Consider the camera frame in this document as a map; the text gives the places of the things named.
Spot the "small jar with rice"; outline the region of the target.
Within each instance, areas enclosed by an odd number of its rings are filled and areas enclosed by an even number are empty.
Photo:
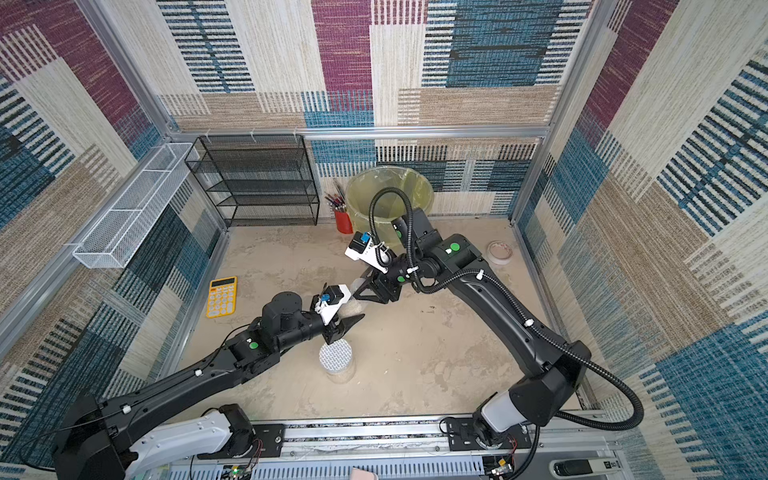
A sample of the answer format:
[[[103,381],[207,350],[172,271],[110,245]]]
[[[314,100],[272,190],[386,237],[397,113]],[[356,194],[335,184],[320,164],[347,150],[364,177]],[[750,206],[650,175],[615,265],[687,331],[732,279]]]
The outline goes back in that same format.
[[[338,311],[338,314],[341,318],[351,317],[355,315],[360,315],[365,310],[365,303],[357,300],[355,298],[351,298],[349,301],[347,301]]]

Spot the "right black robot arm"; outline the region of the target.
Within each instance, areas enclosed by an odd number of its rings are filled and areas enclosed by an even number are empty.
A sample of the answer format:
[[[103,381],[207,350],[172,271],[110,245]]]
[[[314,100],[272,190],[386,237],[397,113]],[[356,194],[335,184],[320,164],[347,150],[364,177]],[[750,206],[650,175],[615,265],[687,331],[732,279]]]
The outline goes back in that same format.
[[[376,227],[377,204],[388,195],[399,197],[405,207],[404,214],[392,222],[405,250],[401,255],[381,242]],[[626,431],[641,424],[645,410],[639,396],[594,363],[583,342],[569,342],[538,320],[465,236],[442,237],[424,211],[413,207],[406,193],[396,187],[386,187],[373,196],[368,221],[368,231],[357,233],[350,244],[352,255],[369,266],[363,284],[353,294],[355,299],[394,303],[406,285],[424,295],[447,290],[481,318],[518,363],[522,379],[492,395],[473,414],[473,429],[483,447],[501,444],[518,425],[541,428],[554,418],[603,431]],[[587,371],[626,397],[632,407],[628,418],[598,421],[563,411]]]

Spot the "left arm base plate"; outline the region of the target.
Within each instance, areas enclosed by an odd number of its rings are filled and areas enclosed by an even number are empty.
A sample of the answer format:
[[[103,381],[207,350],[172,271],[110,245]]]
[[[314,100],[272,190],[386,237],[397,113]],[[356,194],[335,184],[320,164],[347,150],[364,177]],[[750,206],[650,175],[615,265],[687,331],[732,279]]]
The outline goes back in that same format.
[[[277,458],[281,455],[286,425],[282,423],[253,424],[250,431],[236,431],[224,446],[213,453],[199,454],[197,460],[255,460],[257,457]]]

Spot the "bin with yellow bag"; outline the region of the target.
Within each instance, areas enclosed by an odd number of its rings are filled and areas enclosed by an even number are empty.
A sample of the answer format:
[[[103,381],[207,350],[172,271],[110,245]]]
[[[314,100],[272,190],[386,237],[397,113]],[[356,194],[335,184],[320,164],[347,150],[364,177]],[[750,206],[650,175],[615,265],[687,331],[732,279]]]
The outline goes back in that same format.
[[[369,232],[369,207],[373,197],[381,190],[394,187],[403,191],[413,209],[421,208],[429,213],[434,203],[434,191],[430,182],[410,168],[380,166],[353,177],[346,186],[347,213],[355,232]],[[404,248],[392,221],[406,214],[402,199],[395,193],[384,194],[374,208],[374,221],[380,241],[396,253]]]

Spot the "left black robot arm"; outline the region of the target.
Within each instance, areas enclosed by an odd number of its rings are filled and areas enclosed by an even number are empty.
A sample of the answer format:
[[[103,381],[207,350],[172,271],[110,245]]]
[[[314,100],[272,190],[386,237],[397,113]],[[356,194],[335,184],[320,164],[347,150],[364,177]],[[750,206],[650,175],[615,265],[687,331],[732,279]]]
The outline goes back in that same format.
[[[172,417],[277,365],[292,347],[322,337],[332,344],[362,314],[342,318],[348,297],[332,286],[305,311],[301,297],[281,292],[260,316],[202,360],[146,387],[98,402],[82,394],[54,435],[52,459],[60,479],[130,479],[183,457],[249,458],[259,444],[241,407],[227,404],[199,419]]]

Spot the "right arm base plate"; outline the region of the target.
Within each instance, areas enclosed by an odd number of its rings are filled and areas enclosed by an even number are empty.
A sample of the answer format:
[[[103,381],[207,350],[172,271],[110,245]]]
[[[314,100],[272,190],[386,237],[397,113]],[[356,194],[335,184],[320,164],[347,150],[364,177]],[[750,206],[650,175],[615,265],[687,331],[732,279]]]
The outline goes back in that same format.
[[[496,432],[479,419],[446,416],[438,422],[438,429],[447,437],[451,451],[529,449],[532,446],[530,433],[522,425]]]

